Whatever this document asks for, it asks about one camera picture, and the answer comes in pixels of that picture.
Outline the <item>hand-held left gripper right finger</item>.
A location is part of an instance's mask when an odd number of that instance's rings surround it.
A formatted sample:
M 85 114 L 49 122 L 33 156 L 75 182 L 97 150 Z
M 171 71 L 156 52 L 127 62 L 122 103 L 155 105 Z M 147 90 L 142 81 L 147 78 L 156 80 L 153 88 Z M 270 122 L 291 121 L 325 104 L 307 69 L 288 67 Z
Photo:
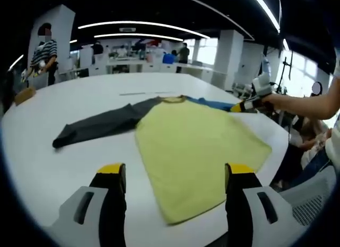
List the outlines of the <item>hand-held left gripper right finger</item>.
M 227 246 L 292 246 L 307 230 L 280 193 L 247 165 L 225 165 Z

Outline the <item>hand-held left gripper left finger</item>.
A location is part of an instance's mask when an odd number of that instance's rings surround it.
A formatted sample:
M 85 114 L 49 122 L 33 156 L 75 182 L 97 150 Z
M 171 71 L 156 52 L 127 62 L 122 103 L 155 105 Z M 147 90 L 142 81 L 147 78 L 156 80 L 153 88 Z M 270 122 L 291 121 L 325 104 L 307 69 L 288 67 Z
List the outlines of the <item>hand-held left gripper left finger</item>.
M 50 236 L 59 246 L 125 246 L 125 164 L 99 169 L 59 208 Z

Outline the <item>person's right hand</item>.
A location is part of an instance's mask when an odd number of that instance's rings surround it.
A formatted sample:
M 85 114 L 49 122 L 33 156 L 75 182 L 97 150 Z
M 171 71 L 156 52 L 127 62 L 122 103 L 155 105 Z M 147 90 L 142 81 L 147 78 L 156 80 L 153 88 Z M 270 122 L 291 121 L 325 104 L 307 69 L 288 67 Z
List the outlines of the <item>person's right hand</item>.
M 281 95 L 272 93 L 270 95 L 264 96 L 261 101 L 266 107 L 272 110 L 281 110 L 281 99 Z

